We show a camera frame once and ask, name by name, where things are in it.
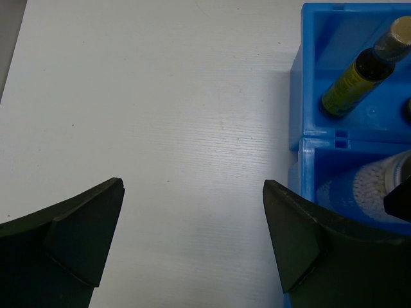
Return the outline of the blue-label salt shaker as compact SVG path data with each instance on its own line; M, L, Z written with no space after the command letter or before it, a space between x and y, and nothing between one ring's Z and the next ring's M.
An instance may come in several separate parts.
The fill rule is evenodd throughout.
M317 203L352 219L404 225L385 212L383 199L408 178L410 151L404 151L331 177L317 189Z

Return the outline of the brown sauce bottle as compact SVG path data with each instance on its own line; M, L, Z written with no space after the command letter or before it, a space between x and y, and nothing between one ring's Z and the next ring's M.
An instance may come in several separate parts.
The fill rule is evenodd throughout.
M390 25L373 47L363 50L323 93L320 101L323 113L337 119L347 116L409 54L410 17L402 16Z

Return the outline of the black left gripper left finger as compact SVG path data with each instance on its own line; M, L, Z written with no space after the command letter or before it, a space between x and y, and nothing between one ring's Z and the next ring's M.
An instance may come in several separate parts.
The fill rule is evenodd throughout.
M1 307L88 307L124 195L122 179L111 178L1 224Z

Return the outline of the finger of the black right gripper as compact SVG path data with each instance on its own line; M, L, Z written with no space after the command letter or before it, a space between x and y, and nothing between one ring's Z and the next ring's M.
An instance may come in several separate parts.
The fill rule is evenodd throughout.
M411 179L408 177L383 199L384 209L388 215L407 222L411 220L410 184Z

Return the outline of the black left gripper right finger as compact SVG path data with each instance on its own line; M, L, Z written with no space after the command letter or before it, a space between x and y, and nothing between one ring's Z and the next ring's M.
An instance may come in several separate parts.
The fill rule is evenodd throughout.
M275 180L263 205L292 307L409 307L410 237L346 218Z

